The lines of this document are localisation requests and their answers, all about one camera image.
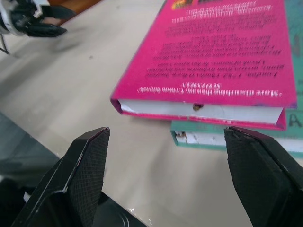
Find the stacked books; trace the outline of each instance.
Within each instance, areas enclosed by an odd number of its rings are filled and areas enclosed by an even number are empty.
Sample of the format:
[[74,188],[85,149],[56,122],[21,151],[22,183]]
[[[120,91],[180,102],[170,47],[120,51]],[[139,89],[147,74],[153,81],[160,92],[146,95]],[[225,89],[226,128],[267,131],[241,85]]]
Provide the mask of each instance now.
[[294,140],[290,125],[303,123],[294,79],[300,87],[299,7],[299,0],[166,0],[117,84],[113,106],[173,120],[177,145],[224,148],[230,125]]

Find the white table surface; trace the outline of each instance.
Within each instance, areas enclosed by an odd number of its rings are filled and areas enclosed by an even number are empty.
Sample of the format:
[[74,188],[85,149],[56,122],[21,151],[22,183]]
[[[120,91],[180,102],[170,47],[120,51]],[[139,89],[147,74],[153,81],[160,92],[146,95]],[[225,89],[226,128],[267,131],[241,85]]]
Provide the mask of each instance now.
[[103,0],[58,39],[8,36],[0,111],[60,157],[109,126],[103,191],[149,226],[251,227],[226,152],[176,147],[169,122],[121,116],[109,101],[162,3]]

